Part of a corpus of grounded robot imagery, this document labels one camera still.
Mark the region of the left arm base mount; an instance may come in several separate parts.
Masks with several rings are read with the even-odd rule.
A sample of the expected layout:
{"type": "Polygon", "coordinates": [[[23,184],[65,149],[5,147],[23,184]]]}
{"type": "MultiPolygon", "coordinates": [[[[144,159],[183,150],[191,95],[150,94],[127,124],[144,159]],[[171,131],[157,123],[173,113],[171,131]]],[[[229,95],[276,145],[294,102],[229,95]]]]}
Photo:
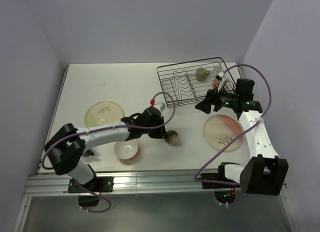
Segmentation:
{"type": "Polygon", "coordinates": [[[78,204],[85,209],[96,207],[102,202],[102,193],[113,191],[114,178],[112,176],[100,176],[86,184],[78,183],[74,178],[69,180],[67,193],[78,194],[78,204]]]}

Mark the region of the small beige speckled cup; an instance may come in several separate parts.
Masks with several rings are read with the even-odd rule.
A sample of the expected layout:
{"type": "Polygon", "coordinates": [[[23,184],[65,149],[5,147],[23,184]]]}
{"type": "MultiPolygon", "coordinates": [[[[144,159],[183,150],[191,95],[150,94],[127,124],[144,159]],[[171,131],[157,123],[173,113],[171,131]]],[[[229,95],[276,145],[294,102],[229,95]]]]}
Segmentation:
{"type": "Polygon", "coordinates": [[[164,140],[168,145],[176,146],[179,142],[179,134],[175,130],[168,130],[164,140]]]}

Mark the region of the orange mug white inside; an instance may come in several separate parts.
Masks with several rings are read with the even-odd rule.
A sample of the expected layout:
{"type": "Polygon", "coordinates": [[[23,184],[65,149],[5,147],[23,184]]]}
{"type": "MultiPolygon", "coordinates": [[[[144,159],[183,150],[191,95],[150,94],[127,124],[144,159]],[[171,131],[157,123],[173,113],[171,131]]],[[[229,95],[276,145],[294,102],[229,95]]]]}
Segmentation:
{"type": "MultiPolygon", "coordinates": [[[[220,81],[217,79],[217,78],[215,78],[214,80],[213,80],[213,82],[212,82],[212,87],[215,89],[215,88],[218,88],[219,87],[219,85],[220,85],[220,81]]],[[[228,84],[227,84],[227,82],[224,84],[224,87],[223,87],[226,91],[228,91],[229,90],[229,87],[228,87],[228,84]]]]}

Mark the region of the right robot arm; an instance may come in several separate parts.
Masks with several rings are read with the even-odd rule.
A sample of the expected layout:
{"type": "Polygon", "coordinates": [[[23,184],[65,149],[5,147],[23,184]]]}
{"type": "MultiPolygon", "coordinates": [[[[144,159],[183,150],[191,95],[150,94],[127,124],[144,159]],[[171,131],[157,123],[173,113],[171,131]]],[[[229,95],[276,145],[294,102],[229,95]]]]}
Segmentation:
{"type": "Polygon", "coordinates": [[[234,162],[223,162],[213,176],[201,171],[195,175],[195,180],[204,185],[218,184],[222,187],[240,187],[245,194],[277,196],[285,181],[289,164],[280,158],[268,136],[263,117],[266,110],[254,100],[254,81],[238,79],[235,93],[210,89],[203,101],[195,108],[206,114],[221,108],[232,109],[243,132],[231,140],[235,143],[245,137],[250,160],[245,166],[234,162]]]}

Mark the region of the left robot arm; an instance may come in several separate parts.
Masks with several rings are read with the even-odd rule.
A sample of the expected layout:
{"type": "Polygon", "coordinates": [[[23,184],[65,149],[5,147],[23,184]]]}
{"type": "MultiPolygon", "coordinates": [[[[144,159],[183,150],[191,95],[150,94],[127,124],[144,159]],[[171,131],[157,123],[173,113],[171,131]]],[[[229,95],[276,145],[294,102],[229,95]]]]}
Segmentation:
{"type": "Polygon", "coordinates": [[[82,154],[101,145],[135,140],[143,135],[164,139],[166,129],[162,112],[165,108],[164,103],[156,103],[142,113],[97,127],[76,128],[67,123],[46,143],[43,157],[49,159],[50,169],[56,175],[68,175],[86,192],[91,192],[96,189],[98,180],[92,167],[82,161],[82,154]]]}

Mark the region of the green and cream plate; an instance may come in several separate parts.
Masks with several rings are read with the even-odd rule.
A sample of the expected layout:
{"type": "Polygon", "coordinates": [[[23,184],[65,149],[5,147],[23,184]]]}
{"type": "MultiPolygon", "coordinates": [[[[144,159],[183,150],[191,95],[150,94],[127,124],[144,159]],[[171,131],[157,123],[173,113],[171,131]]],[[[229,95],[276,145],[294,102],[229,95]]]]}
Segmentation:
{"type": "Polygon", "coordinates": [[[86,127],[98,127],[112,124],[125,116],[123,108],[113,101],[102,101],[92,105],[86,112],[86,127]]]}

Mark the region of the grey-green ceramic cup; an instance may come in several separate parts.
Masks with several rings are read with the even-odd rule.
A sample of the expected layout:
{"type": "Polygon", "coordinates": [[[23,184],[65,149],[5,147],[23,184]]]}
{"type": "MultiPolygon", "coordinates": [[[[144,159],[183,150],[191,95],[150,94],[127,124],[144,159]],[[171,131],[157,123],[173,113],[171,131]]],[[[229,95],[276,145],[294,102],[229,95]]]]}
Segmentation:
{"type": "Polygon", "coordinates": [[[196,72],[195,72],[195,78],[200,81],[203,82],[206,80],[207,76],[210,74],[209,70],[206,70],[203,67],[199,67],[196,72]]]}

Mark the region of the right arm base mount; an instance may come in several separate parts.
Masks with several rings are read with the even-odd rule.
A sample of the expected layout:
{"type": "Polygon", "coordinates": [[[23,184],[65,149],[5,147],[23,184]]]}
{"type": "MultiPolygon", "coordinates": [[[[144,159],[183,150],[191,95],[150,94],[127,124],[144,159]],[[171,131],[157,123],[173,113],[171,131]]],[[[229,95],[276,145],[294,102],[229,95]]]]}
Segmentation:
{"type": "Polygon", "coordinates": [[[202,188],[204,190],[212,189],[214,191],[215,199],[224,205],[230,205],[236,202],[237,189],[240,188],[239,184],[234,181],[220,177],[217,172],[201,173],[200,179],[202,188]]]}

